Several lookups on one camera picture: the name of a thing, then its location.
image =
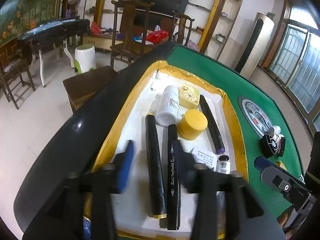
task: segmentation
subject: floor standing air conditioner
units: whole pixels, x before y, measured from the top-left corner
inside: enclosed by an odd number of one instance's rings
[[[235,68],[245,78],[249,78],[257,66],[275,26],[274,22],[262,13],[257,13],[254,28],[244,45],[242,56]]]

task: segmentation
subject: window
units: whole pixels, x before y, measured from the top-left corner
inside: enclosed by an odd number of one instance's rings
[[[285,23],[281,42],[268,72],[295,102],[314,134],[320,131],[320,31],[307,9],[288,4],[287,18],[280,21]]]

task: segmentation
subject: window frame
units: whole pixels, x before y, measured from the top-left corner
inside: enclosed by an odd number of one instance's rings
[[[305,110],[302,103],[299,101],[299,99],[289,89],[289,84],[293,80],[293,78],[298,70],[298,66],[302,63],[302,59],[303,59],[305,52],[307,50],[307,47],[308,47],[307,43],[310,42],[311,33],[320,37],[320,30],[317,30],[316,28],[313,28],[309,25],[305,25],[303,23],[289,19],[292,6],[300,6],[300,7],[306,8],[306,6],[303,5],[301,0],[284,0],[284,7],[282,10],[282,14],[281,14],[281,18],[280,18],[278,27],[276,29],[273,40],[271,41],[270,47],[266,53],[266,56],[264,57],[264,59],[262,61],[261,67],[269,74],[269,76],[272,79],[274,79],[276,81],[276,83],[287,94],[288,98],[292,101],[294,106],[297,108],[297,111],[299,112],[299,114],[301,115],[302,119],[304,120],[306,126],[308,127],[310,135],[313,137],[317,131],[317,129],[314,125],[314,120],[320,114],[320,98],[317,100],[314,107],[308,113]],[[283,82],[271,69],[269,69],[269,67],[270,67],[271,63],[273,62],[274,58],[276,57],[276,54],[281,46],[282,40],[283,40],[284,36],[286,35],[286,30],[288,28],[288,24],[295,25],[297,27],[306,29],[307,36],[306,36],[305,42],[303,44],[303,49],[301,50],[301,53],[300,53],[300,57],[297,60],[297,63],[292,70],[292,73],[290,74],[287,82]]]

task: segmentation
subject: green and white stool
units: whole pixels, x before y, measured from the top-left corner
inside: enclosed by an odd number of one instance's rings
[[[79,74],[97,68],[95,49],[93,45],[84,44],[76,47],[75,67]]]

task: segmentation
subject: green table surface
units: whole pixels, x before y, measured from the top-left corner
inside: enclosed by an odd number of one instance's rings
[[[238,97],[244,96],[251,99],[265,111],[273,125],[279,125],[281,127],[281,133],[286,137],[284,156],[277,160],[272,157],[269,158],[269,160],[273,163],[281,160],[288,172],[298,177],[303,172],[299,153],[295,147],[294,138],[289,132],[289,128],[274,101],[246,79],[230,71],[230,69],[189,49],[176,47],[166,60],[169,65],[189,71],[215,87],[223,89],[227,93],[238,116],[244,137],[248,160],[249,183],[257,192],[260,200],[265,203],[271,214],[274,217],[280,215],[283,210],[291,204],[285,200],[279,192],[271,189],[260,181],[260,172],[253,166],[255,158],[262,155],[259,145],[260,137],[252,129],[241,112]]]

